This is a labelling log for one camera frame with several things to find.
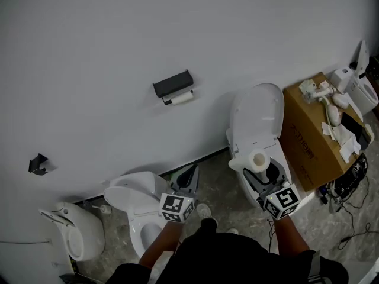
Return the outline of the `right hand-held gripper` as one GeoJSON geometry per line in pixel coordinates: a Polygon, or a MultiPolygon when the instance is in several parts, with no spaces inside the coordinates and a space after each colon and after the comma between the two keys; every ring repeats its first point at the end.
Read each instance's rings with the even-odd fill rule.
{"type": "Polygon", "coordinates": [[[279,220],[294,212],[300,196],[295,185],[287,178],[284,167],[272,157],[268,167],[260,173],[244,169],[243,175],[252,189],[258,193],[258,203],[264,211],[279,220]]]}

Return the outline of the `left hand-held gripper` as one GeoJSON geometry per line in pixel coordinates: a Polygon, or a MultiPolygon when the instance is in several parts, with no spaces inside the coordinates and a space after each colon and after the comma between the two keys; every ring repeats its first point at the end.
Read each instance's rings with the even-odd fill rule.
{"type": "Polygon", "coordinates": [[[160,199],[159,214],[164,219],[178,223],[186,222],[195,210],[199,177],[200,168],[197,164],[185,166],[171,176],[170,187],[160,199]]]}

